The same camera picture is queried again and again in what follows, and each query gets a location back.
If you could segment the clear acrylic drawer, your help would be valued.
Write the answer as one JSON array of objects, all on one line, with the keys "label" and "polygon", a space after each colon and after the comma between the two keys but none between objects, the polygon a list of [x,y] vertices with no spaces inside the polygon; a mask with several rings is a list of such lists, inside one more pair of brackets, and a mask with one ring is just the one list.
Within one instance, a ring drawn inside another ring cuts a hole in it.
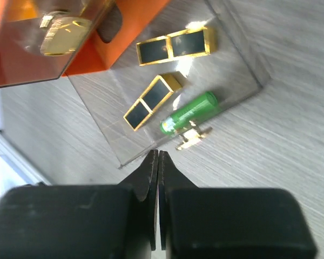
[{"label": "clear acrylic drawer", "polygon": [[0,88],[58,79],[113,1],[0,1]]},{"label": "clear acrylic drawer", "polygon": [[269,80],[230,1],[171,1],[110,69],[70,77],[119,167],[176,137],[195,145]]}]

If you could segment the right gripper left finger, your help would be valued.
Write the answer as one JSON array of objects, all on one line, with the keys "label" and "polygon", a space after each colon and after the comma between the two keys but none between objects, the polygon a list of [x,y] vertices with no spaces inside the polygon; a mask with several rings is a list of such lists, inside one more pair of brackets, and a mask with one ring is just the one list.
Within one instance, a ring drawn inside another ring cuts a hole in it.
[{"label": "right gripper left finger", "polygon": [[0,199],[0,258],[150,258],[158,156],[115,185],[26,185]]}]

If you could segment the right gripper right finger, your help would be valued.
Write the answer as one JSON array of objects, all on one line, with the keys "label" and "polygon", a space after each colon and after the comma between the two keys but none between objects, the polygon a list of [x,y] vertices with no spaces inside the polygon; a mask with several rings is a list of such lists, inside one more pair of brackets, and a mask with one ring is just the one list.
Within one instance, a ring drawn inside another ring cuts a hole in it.
[{"label": "right gripper right finger", "polygon": [[161,248],[167,258],[316,258],[297,199],[280,188],[196,186],[159,153]]}]

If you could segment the green lipstick box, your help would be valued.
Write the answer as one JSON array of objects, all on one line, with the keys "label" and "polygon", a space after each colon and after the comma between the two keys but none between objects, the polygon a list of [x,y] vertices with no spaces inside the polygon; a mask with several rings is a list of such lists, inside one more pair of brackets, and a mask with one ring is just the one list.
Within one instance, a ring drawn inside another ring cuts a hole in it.
[{"label": "green lipstick box", "polygon": [[189,127],[190,121],[202,122],[219,111],[218,98],[212,91],[206,91],[162,120],[160,130],[166,135],[174,135],[184,127]]}]

